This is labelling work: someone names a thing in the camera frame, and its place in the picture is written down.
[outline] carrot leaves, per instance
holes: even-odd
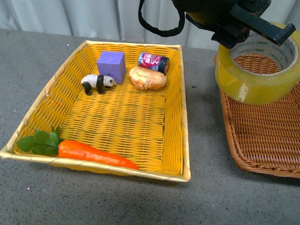
[[[25,152],[32,150],[36,155],[55,155],[58,154],[58,145],[63,139],[59,139],[58,135],[60,127],[47,133],[45,131],[36,130],[33,136],[27,136],[17,141],[17,146]]]

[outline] woven texture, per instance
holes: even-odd
[[[102,51],[125,53],[124,83],[105,89],[105,94],[93,89],[93,94],[87,96],[80,81],[87,74],[98,74],[96,61]],[[165,87],[144,91],[130,82],[128,72],[137,66],[140,52],[170,58]],[[50,132],[52,125],[61,127],[61,138],[124,156],[141,171],[182,175],[184,146],[178,51],[162,46],[87,45],[73,56],[18,139],[33,135],[36,129]],[[25,154],[16,145],[13,152]]]
[[[269,58],[251,54],[235,59],[248,71],[278,72]],[[300,178],[300,85],[280,100],[247,105],[220,90],[231,154],[245,171]]]

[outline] bread roll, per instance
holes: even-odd
[[[167,81],[166,76],[158,71],[134,67],[129,71],[131,82],[141,90],[157,90],[164,87]]]

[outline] toy panda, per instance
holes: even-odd
[[[89,74],[86,75],[82,80],[81,84],[84,87],[84,92],[87,95],[91,95],[92,88],[97,87],[97,92],[99,94],[104,94],[104,87],[112,87],[116,84],[116,81],[110,77],[110,75],[96,75],[96,74]]]

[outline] small can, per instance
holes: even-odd
[[[166,56],[152,55],[142,52],[138,59],[138,66],[146,69],[152,69],[166,75],[169,71],[170,59]]]

